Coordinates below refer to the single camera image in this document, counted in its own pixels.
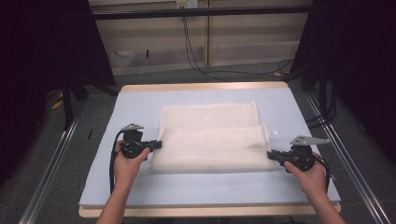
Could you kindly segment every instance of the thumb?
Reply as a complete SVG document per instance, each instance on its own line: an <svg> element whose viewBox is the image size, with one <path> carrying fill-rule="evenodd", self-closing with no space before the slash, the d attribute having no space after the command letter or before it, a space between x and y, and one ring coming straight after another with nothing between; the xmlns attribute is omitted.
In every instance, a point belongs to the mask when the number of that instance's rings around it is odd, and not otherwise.
<svg viewBox="0 0 396 224"><path fill-rule="evenodd" d="M143 149L142 153L140 153L140 155L138 155L136 158L134 158L137 161L143 162L149 155L149 148L146 147L145 149Z"/></svg>
<svg viewBox="0 0 396 224"><path fill-rule="evenodd" d="M285 161L284 164L285 164L286 169L288 169L296 177L303 172L299 168L297 168L295 165L291 164L291 162L289 162L289 161Z"/></svg>

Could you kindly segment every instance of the forearm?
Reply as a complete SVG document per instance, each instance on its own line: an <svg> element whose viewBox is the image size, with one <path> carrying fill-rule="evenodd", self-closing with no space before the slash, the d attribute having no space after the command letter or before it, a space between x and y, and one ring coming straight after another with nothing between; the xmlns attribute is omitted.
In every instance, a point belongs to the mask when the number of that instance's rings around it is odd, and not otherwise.
<svg viewBox="0 0 396 224"><path fill-rule="evenodd" d="M307 196L309 202L311 202L312 206L317 213L320 223L322 224L344 224L345 221L335 210L332 202L330 202L328 196L326 194L320 194L315 196Z"/></svg>
<svg viewBox="0 0 396 224"><path fill-rule="evenodd" d="M116 185L96 223L122 223L131 186Z"/></svg>

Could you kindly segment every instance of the folded cloth layer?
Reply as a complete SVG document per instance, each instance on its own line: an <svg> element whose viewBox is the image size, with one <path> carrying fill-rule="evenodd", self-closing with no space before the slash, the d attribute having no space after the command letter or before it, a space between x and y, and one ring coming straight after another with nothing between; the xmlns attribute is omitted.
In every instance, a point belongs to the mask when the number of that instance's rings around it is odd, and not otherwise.
<svg viewBox="0 0 396 224"><path fill-rule="evenodd" d="M153 155L154 170L271 170L265 125L217 129L161 128L163 147Z"/></svg>
<svg viewBox="0 0 396 224"><path fill-rule="evenodd" d="M256 104L169 105L163 107L160 127L225 128L259 125Z"/></svg>

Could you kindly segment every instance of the person's hand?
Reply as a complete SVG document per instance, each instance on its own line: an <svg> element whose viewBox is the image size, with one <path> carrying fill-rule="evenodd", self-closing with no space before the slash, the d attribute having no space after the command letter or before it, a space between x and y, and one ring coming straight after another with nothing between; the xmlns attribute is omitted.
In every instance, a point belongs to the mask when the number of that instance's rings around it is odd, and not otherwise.
<svg viewBox="0 0 396 224"><path fill-rule="evenodd" d="M131 187L134 179L139 173L140 164L149 155L149 148L145 148L139 156L134 159L125 158L120 152L120 144L122 140L116 144L116 151L119 152L114 162L114 177L116 179L115 188Z"/></svg>
<svg viewBox="0 0 396 224"><path fill-rule="evenodd" d="M307 172L301 171L288 161L285 161L285 167L297 177L308 200L313 195L327 194L324 167L318 161L315 161L314 166Z"/></svg>

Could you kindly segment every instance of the black horizontal bar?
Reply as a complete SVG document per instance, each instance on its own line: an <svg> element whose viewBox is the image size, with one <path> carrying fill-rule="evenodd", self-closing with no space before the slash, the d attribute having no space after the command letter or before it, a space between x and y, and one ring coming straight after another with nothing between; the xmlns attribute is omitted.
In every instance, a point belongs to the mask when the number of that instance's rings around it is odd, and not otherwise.
<svg viewBox="0 0 396 224"><path fill-rule="evenodd" d="M122 11L122 12L94 12L95 20L123 20L145 18L169 18L169 17L199 17L199 16L229 16L229 15L253 15L253 14L282 14L282 13L305 13L323 11L328 7L222 7L222 8L185 8L163 9L147 11Z"/></svg>

